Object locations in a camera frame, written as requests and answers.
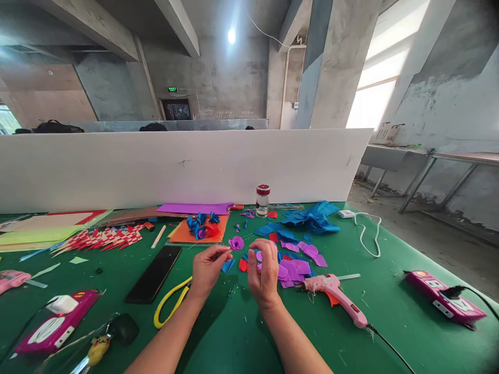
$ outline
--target concrete floor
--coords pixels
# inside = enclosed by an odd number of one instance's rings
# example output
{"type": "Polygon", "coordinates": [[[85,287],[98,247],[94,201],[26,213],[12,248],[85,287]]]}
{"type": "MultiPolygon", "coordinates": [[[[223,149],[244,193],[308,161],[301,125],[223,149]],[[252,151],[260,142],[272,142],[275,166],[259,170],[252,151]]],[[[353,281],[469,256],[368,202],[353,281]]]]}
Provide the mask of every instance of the concrete floor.
{"type": "Polygon", "coordinates": [[[370,192],[352,186],[348,203],[358,211],[383,219],[382,226],[436,263],[499,301],[499,249],[419,212],[397,213],[401,198],[368,203],[370,192]]]}

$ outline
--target yellow pliers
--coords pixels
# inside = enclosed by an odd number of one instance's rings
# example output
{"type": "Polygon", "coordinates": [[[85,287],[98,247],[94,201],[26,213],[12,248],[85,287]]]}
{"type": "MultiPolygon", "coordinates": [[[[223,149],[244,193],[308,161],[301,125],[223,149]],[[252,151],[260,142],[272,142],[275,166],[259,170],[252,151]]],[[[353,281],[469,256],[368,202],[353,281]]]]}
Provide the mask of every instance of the yellow pliers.
{"type": "Polygon", "coordinates": [[[186,279],[185,281],[183,281],[182,283],[180,283],[178,286],[175,286],[174,288],[172,288],[166,295],[165,297],[160,301],[160,303],[158,304],[157,308],[156,308],[156,312],[154,313],[154,326],[157,328],[157,329],[160,329],[162,328],[165,323],[168,322],[168,320],[173,316],[173,314],[175,313],[175,311],[178,309],[178,307],[180,306],[180,304],[182,304],[183,302],[183,299],[184,297],[186,296],[187,294],[187,291],[189,291],[189,287],[191,286],[191,283],[192,283],[192,276],[189,277],[189,279],[186,279]],[[185,288],[182,290],[182,293],[180,294],[180,297],[178,298],[178,301],[177,303],[175,304],[175,306],[173,307],[173,310],[172,312],[170,313],[170,315],[168,316],[168,318],[166,319],[165,322],[160,322],[160,313],[161,313],[161,309],[163,308],[163,305],[165,304],[166,300],[168,300],[170,298],[171,295],[173,295],[176,291],[178,291],[180,288],[182,288],[183,286],[185,286],[185,288]]]}

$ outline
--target ceiling light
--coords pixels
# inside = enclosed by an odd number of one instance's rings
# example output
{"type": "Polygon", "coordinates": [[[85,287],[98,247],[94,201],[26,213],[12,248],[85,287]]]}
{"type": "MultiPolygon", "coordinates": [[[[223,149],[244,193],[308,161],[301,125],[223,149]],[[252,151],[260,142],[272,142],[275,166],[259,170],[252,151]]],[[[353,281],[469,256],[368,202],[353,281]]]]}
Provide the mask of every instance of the ceiling light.
{"type": "Polygon", "coordinates": [[[230,29],[229,30],[228,38],[229,38],[229,43],[230,44],[234,44],[235,43],[235,30],[234,29],[230,29]]]}

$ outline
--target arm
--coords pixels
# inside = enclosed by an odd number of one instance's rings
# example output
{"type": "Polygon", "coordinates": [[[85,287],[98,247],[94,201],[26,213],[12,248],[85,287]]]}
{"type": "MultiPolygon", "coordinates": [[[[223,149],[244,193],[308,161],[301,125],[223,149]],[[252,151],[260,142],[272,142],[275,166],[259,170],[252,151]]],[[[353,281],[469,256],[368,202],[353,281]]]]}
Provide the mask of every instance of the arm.
{"type": "Polygon", "coordinates": [[[248,283],[277,345],[284,371],[286,374],[331,374],[331,369],[291,317],[277,293],[279,263],[274,242],[256,239],[249,247],[262,251],[261,274],[258,273],[255,252],[250,250],[248,253],[248,283]]]}
{"type": "Polygon", "coordinates": [[[212,246],[194,257],[192,286],[183,303],[154,339],[137,356],[125,374],[174,373],[194,322],[217,282],[224,262],[232,258],[229,247],[212,246]]]}

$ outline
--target hand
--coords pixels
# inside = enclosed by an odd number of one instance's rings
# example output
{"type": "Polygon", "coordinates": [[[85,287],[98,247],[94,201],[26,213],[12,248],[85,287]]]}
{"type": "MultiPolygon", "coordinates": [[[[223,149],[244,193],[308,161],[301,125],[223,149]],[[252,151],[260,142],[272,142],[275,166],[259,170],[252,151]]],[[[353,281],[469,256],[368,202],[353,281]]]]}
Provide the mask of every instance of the hand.
{"type": "Polygon", "coordinates": [[[249,289],[262,311],[273,309],[282,303],[277,293],[277,275],[279,274],[277,247],[274,242],[267,239],[256,239],[249,247],[249,289]],[[262,251],[261,272],[257,268],[258,261],[253,251],[255,248],[262,251]]]}
{"type": "Polygon", "coordinates": [[[230,247],[221,245],[211,246],[198,253],[192,264],[192,285],[189,295],[206,300],[217,283],[222,265],[231,259],[230,247]]]}

